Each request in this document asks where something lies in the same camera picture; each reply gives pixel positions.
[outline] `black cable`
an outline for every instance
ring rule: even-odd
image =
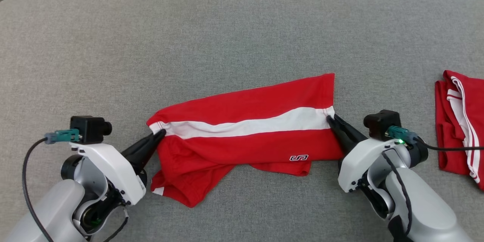
[[[129,218],[129,216],[126,216],[126,218],[124,218],[123,224],[121,224],[121,226],[116,230],[116,232],[114,232],[112,235],[110,235],[108,238],[106,238],[106,240],[104,240],[104,242],[108,242],[111,239],[113,239],[123,229],[123,227],[128,223],[128,218]]]
[[[24,165],[22,167],[22,189],[24,191],[24,198],[25,198],[25,202],[27,203],[27,208],[29,209],[29,212],[32,215],[33,221],[35,221],[35,223],[37,224],[37,226],[39,227],[39,229],[41,230],[41,232],[43,233],[43,235],[45,236],[47,241],[54,242],[54,240],[52,240],[52,237],[50,237],[50,235],[47,233],[47,231],[43,227],[42,223],[40,222],[39,218],[35,214],[35,211],[33,210],[32,203],[31,203],[30,197],[29,197],[29,192],[27,191],[27,181],[26,181],[27,162],[29,161],[30,154],[32,153],[32,151],[34,150],[34,148],[36,146],[38,146],[40,143],[45,142],[45,141],[47,141],[47,138],[42,138],[42,139],[38,140],[37,142],[35,142],[35,144],[33,144],[30,147],[30,149],[27,151],[27,154],[25,155]]]
[[[403,196],[405,197],[406,209],[408,210],[408,225],[406,227],[406,232],[405,232],[405,236],[407,236],[408,233],[410,233],[410,228],[412,227],[412,204],[410,202],[410,198],[408,197],[408,193],[406,191],[405,185],[403,184],[403,180],[402,180],[402,177],[400,176],[400,173],[398,173],[395,165],[389,159],[387,154],[385,154],[385,152],[382,152],[382,156],[385,158],[387,163],[390,165],[390,168],[392,168],[392,171],[395,173],[396,179],[398,180],[398,183],[402,187],[402,193],[403,193]]]
[[[423,144],[428,149],[440,150],[440,151],[463,151],[463,150],[480,150],[480,149],[484,150],[484,147],[432,147],[430,144],[427,144],[422,139],[419,139],[417,137],[414,137],[413,140],[419,142],[420,144]]]

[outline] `red fabric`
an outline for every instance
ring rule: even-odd
[[[311,161],[340,159],[343,155],[329,126],[298,129],[308,118],[306,113],[334,114],[333,88],[334,74],[325,74],[161,109],[147,121],[152,130],[157,126],[167,129],[167,136],[158,146],[161,171],[152,179],[152,191],[164,187],[164,196],[193,207],[237,164],[249,163],[260,170],[303,176],[309,173]],[[306,112],[299,114],[299,109]],[[288,113],[296,115],[285,120]],[[228,128],[230,132],[220,130],[203,137],[186,136],[206,133],[196,128],[197,121],[217,127],[254,120],[263,123],[244,125],[237,130],[238,133],[247,130],[247,135],[227,136],[224,133],[234,133]],[[281,127],[293,124],[294,128],[251,132],[265,127],[266,120],[279,120]]]
[[[484,146],[484,80],[450,70],[444,71],[443,77],[444,80],[435,84],[439,147]],[[453,108],[451,101],[461,104],[462,108]],[[480,150],[439,152],[439,168],[471,175],[484,190],[484,154],[481,156]]]

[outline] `teal cable connector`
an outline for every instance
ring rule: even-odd
[[[46,144],[54,144],[56,142],[79,142],[79,130],[56,130],[45,134],[47,140]]]
[[[397,126],[389,127],[385,135],[390,138],[400,139],[403,140],[405,143],[411,144],[415,142],[414,138],[418,138],[418,135],[415,132],[411,132],[410,130]]]

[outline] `white stripe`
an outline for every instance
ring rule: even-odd
[[[459,92],[462,94],[462,110],[464,113],[465,121],[467,122],[470,131],[470,141],[469,145],[472,147],[478,147],[479,146],[479,137],[477,137],[477,133],[474,130],[474,127],[469,121],[469,118],[467,117],[467,114],[465,112],[465,92],[464,92],[464,86],[460,82],[460,80],[454,76],[451,77],[452,82],[455,84],[455,86],[458,88]],[[470,161],[470,158],[474,154],[474,159],[472,162]],[[479,161],[481,160],[481,151],[480,150],[473,150],[470,153],[467,153],[467,164],[469,166],[469,169],[471,171],[470,175],[474,180],[479,183],[481,181],[479,177]]]
[[[155,188],[152,192],[155,194],[163,195],[164,187]]]
[[[464,140],[462,141],[462,143],[464,144],[465,147],[469,147],[472,145],[472,144],[469,144],[470,143],[469,140],[472,139],[472,134],[471,134],[472,132],[470,131],[469,125],[467,124],[467,120],[465,119],[465,116],[464,116],[462,99],[449,96],[447,97],[447,100],[450,102],[455,119],[459,123],[459,126],[462,128],[462,132],[464,133]]]
[[[238,137],[264,132],[287,132],[291,130],[325,130],[330,126],[326,117],[334,117],[333,107],[315,109],[300,107],[280,116],[266,119],[249,119],[237,123],[211,125],[200,121],[157,122],[150,125],[153,133],[166,129],[166,135],[182,139],[194,137]]]
[[[455,97],[459,97],[459,98],[462,97],[462,95],[460,94],[460,92],[456,92],[453,89],[448,89],[447,90],[447,95],[451,95],[451,96],[455,96]]]

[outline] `red shorts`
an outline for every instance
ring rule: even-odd
[[[151,190],[194,207],[237,164],[307,175],[343,155],[330,126],[334,74],[187,101],[147,121],[166,130]]]
[[[435,83],[439,147],[484,146],[484,80],[446,70]],[[484,190],[484,156],[480,150],[439,152],[439,168],[470,175]]]

